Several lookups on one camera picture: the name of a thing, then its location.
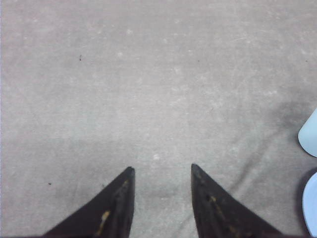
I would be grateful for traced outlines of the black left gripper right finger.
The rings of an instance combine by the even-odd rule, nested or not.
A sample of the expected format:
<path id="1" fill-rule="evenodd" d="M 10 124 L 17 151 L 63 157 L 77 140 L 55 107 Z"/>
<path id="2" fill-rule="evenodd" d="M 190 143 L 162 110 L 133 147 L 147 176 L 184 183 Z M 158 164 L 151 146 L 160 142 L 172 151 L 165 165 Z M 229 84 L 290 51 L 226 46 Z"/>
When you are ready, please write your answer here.
<path id="1" fill-rule="evenodd" d="M 235 200 L 198 165 L 191 165 L 192 206 L 200 238 L 264 238 L 282 232 Z"/>

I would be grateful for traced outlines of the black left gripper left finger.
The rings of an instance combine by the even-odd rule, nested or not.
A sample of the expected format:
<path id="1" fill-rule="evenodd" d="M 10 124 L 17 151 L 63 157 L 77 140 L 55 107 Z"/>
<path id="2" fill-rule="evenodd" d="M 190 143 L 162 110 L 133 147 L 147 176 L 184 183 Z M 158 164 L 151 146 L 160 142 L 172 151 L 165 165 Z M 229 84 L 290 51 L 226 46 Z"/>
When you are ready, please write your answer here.
<path id="1" fill-rule="evenodd" d="M 91 201 L 46 232 L 44 238 L 127 238 L 135 200 L 135 170 L 127 167 Z"/>

